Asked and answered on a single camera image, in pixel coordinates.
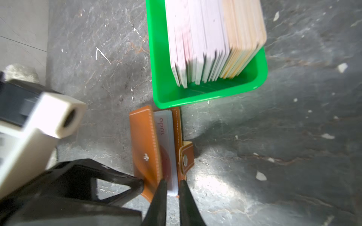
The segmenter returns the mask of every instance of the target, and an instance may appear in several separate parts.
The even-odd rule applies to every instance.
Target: card holder
[[[194,166],[194,147],[192,142],[182,140],[181,115],[178,107],[172,111],[173,131],[176,151],[178,184],[186,180],[186,173]],[[162,161],[157,140],[152,106],[145,106],[129,113],[132,142],[134,176],[143,179],[142,196],[152,201],[161,179]]]

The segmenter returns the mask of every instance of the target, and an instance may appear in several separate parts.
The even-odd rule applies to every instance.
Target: green plastic tray
[[[268,75],[262,48],[239,76],[215,82],[178,87],[171,71],[165,0],[146,0],[153,100],[161,109],[248,92],[261,86]]]

